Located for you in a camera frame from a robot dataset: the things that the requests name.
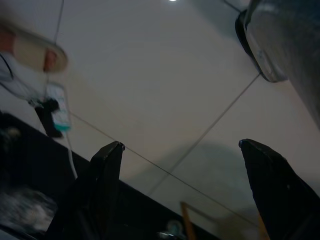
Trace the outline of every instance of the wire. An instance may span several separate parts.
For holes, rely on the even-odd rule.
[[[77,174],[77,171],[76,171],[76,168],[75,168],[74,159],[73,159],[73,157],[72,157],[72,149],[71,149],[71,144],[70,144],[69,136],[68,136],[68,133],[65,132],[65,131],[62,132],[62,134],[63,134],[63,136],[64,136],[64,138],[65,138],[65,143],[66,143],[66,147],[67,147],[67,150],[68,150],[68,158],[69,158],[71,170],[72,170],[74,179],[77,179],[77,178],[78,178],[78,174]]]

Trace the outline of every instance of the white cable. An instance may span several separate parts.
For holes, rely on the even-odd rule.
[[[74,164],[74,159],[72,157],[72,149],[71,149],[71,144],[70,144],[70,140],[69,140],[69,136],[67,132],[62,132],[64,138],[65,138],[65,143],[66,143],[66,147],[68,149],[68,158],[69,158],[69,162],[70,162],[70,166],[71,166],[71,170],[74,176],[74,179],[78,178],[78,174],[75,168],[75,164]]]

